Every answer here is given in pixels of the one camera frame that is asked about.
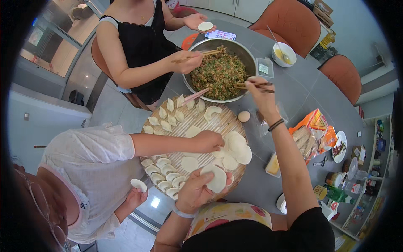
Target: smartphone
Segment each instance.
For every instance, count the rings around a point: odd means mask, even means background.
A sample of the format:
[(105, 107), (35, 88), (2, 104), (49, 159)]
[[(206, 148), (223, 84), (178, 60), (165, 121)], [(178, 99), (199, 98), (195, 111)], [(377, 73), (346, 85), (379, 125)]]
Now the smartphone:
[(222, 38), (226, 38), (226, 39), (229, 39), (229, 40), (235, 40), (235, 37), (237, 35), (233, 34), (233, 33), (226, 32), (226, 31), (215, 30), (215, 31), (206, 33), (204, 36), (208, 37), (208, 38), (222, 37)]

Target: orange chair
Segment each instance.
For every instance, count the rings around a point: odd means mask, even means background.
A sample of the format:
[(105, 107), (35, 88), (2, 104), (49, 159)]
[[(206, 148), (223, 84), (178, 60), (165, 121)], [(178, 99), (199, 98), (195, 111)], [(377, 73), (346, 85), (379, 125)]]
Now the orange chair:
[(361, 78), (353, 63), (343, 55), (334, 55), (326, 60), (319, 68), (340, 91), (355, 104), (361, 95)]
[(199, 33), (195, 33), (195, 34), (187, 36), (182, 42), (182, 46), (181, 46), (182, 49), (185, 51), (188, 51), (198, 35), (199, 35)]
[[(116, 82), (112, 79), (112, 75), (109, 72), (108, 66), (106, 65), (105, 59), (102, 56), (100, 48), (98, 47), (98, 40), (96, 36), (91, 45), (91, 55), (92, 58), (94, 59), (95, 64), (101, 69), (101, 71), (104, 72), (113, 81), (113, 83), (115, 83), (116, 86), (118, 86)], [(130, 101), (130, 103), (134, 107), (151, 111), (147, 107), (147, 105), (145, 105), (134, 93), (122, 93), (122, 94), (126, 97), (127, 100)]]
[(289, 45), (305, 58), (320, 36), (320, 23), (313, 12), (297, 0), (275, 0), (249, 29)]

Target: black tank top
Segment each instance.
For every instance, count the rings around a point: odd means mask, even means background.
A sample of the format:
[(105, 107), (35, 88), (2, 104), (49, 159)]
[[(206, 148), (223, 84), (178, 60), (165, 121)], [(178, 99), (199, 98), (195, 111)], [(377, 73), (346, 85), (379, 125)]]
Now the black tank top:
[[(149, 65), (181, 50), (174, 43), (168, 41), (162, 32), (165, 28), (165, 21), (160, 0), (156, 1), (151, 26), (128, 22), (121, 23), (115, 18), (113, 19), (118, 23), (119, 39), (129, 68)], [(131, 91), (145, 105), (151, 105), (161, 97), (172, 74), (173, 72), (161, 75), (139, 87), (131, 88)]]

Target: spoon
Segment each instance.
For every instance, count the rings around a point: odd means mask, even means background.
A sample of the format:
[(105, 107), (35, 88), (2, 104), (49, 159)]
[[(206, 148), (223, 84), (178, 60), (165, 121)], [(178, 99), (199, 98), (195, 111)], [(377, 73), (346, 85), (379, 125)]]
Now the spoon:
[(267, 25), (267, 28), (269, 28), (270, 33), (272, 34), (274, 40), (276, 41), (276, 43), (277, 43), (277, 45), (278, 45), (278, 48), (280, 49), (282, 60), (283, 60), (286, 64), (288, 64), (288, 63), (287, 63), (287, 60), (289, 60), (288, 56), (287, 56), (285, 53), (283, 53), (283, 51), (281, 50), (280, 44), (277, 42), (276, 37), (273, 35), (272, 30), (270, 30), (270, 27), (269, 27), (268, 25)]

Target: hand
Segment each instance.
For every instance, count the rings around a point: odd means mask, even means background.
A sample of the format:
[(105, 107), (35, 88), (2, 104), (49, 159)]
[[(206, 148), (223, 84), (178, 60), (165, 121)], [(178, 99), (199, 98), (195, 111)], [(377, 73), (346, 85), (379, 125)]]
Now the hand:
[(192, 15), (189, 15), (189, 16), (185, 17), (183, 19), (183, 22), (190, 29), (198, 31), (200, 33), (206, 33), (206, 32), (215, 31), (216, 28), (217, 28), (215, 25), (213, 26), (213, 28), (211, 28), (208, 31), (200, 31), (199, 30), (199, 28), (198, 28), (199, 24), (201, 24), (202, 22), (205, 22), (207, 19), (208, 19), (208, 17), (206, 17), (205, 15), (197, 13), (197, 14), (192, 14)]
[(144, 203), (147, 197), (148, 197), (148, 190), (146, 192), (141, 192), (140, 188), (133, 187), (125, 200), (125, 204), (127, 205), (128, 208), (130, 208), (133, 211), (142, 203)]
[[(189, 59), (182, 63), (172, 62), (173, 60), (183, 60), (187, 57), (189, 57)], [(188, 74), (202, 64), (203, 55), (199, 51), (190, 52), (181, 50), (166, 57), (166, 60), (170, 72)]]
[[(249, 77), (245, 81), (245, 86), (248, 88), (253, 96), (253, 100), (259, 108), (259, 111), (263, 114), (267, 124), (269, 126), (276, 123), (281, 119), (276, 106), (276, 99), (274, 94), (262, 93), (254, 85), (254, 82), (267, 82), (265, 78), (262, 77)], [(274, 85), (272, 86), (260, 86), (260, 88), (265, 88), (268, 90), (275, 90)]]
[(191, 138), (194, 141), (195, 153), (219, 151), (224, 146), (222, 135), (210, 130), (203, 130)]
[[(192, 172), (186, 184), (179, 191), (178, 201), (176, 207), (179, 211), (194, 214), (199, 207), (207, 203), (213, 196), (214, 192), (207, 188), (206, 184), (214, 178), (214, 173), (205, 173), (200, 175), (200, 169)], [(231, 184), (232, 173), (226, 173), (226, 184)], [(225, 187), (222, 192), (227, 192), (228, 188)]]

